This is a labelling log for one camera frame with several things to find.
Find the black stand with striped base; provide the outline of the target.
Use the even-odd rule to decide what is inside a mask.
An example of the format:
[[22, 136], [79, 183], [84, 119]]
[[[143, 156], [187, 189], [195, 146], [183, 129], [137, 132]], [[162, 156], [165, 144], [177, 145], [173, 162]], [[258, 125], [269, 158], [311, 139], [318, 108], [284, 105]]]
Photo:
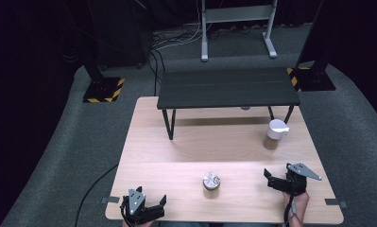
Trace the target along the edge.
[[334, 91], [335, 86], [325, 72], [334, 49], [339, 43], [335, 37], [337, 25], [332, 14], [333, 0], [321, 0], [296, 66], [290, 73], [298, 91]]
[[95, 64], [90, 51], [87, 48], [82, 48], [80, 52], [84, 67], [91, 78], [90, 85], [83, 96], [83, 101], [89, 103], [115, 101], [121, 93], [125, 80], [119, 77], [105, 78]]

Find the spice jar with silver lid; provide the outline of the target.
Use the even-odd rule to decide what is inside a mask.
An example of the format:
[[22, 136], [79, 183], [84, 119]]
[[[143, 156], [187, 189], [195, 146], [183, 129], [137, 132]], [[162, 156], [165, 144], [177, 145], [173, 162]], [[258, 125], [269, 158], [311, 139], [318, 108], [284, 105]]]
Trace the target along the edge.
[[220, 192], [221, 180], [216, 172], [207, 172], [202, 179], [203, 194], [207, 199], [215, 199]]

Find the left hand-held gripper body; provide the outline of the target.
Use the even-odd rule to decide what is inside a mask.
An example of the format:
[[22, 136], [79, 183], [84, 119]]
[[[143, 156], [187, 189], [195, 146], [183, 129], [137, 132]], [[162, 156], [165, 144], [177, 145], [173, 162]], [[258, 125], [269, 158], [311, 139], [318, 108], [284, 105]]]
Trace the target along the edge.
[[130, 189], [129, 194], [123, 197], [120, 209], [127, 225], [142, 225], [162, 218], [165, 214], [164, 207], [159, 204], [146, 207], [146, 195], [136, 189]]

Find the spice jar with white lid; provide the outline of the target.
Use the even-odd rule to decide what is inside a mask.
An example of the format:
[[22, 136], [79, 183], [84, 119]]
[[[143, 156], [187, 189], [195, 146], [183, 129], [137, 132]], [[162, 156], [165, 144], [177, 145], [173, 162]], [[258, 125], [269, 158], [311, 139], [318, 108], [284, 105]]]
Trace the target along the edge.
[[280, 141], [290, 131], [290, 128], [281, 119], [273, 119], [268, 123], [264, 147], [267, 149], [276, 149]]

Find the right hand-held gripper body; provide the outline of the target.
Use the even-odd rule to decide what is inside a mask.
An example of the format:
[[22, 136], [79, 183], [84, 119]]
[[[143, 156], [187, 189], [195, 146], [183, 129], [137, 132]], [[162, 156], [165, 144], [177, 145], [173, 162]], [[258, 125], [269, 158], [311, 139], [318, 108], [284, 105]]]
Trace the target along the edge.
[[298, 196], [306, 192], [307, 179], [311, 178], [321, 181], [322, 178], [318, 176], [313, 170], [303, 163], [286, 164], [287, 172], [285, 174], [287, 181], [286, 193], [292, 196]]

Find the person's right hand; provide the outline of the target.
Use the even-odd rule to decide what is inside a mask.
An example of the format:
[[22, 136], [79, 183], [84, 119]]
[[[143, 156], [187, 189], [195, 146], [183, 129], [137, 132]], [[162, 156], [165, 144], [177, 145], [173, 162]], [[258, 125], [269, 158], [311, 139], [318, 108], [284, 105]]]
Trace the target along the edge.
[[[284, 206], [287, 206], [290, 200], [290, 195], [283, 192], [283, 204]], [[310, 200], [310, 197], [307, 192], [302, 193], [296, 197], [293, 198], [293, 203], [295, 203], [296, 206], [296, 214], [299, 217], [301, 221], [303, 221], [305, 216], [305, 211], [308, 205], [308, 201]]]

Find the white metal stand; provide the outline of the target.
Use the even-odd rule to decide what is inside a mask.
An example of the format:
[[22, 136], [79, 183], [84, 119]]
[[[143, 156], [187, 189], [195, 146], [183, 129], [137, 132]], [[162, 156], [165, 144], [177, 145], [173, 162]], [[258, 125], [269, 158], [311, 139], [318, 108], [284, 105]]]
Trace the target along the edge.
[[206, 62], [209, 59], [207, 25], [244, 21], [261, 21], [267, 20], [266, 32], [262, 33], [268, 55], [271, 59], [278, 57], [277, 51], [271, 41], [271, 31], [274, 24], [274, 18], [277, 11], [278, 0], [271, 0], [268, 5], [234, 7], [226, 9], [207, 9], [206, 0], [201, 0], [201, 61]]

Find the dark equipment case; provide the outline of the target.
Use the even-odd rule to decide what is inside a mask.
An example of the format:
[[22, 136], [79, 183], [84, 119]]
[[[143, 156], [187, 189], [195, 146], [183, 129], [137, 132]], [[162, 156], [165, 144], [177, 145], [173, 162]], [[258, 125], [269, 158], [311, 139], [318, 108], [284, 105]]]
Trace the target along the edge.
[[147, 63], [152, 28], [146, 0], [89, 0], [97, 42], [97, 64], [103, 67]]

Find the black raised shelf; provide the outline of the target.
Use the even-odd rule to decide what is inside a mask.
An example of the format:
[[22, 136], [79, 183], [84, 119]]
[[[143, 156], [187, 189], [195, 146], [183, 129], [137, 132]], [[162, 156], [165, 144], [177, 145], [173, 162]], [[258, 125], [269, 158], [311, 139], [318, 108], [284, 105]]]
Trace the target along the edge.
[[299, 104], [287, 70], [278, 67], [168, 72], [157, 108], [173, 138], [178, 109], [286, 106], [292, 113]]

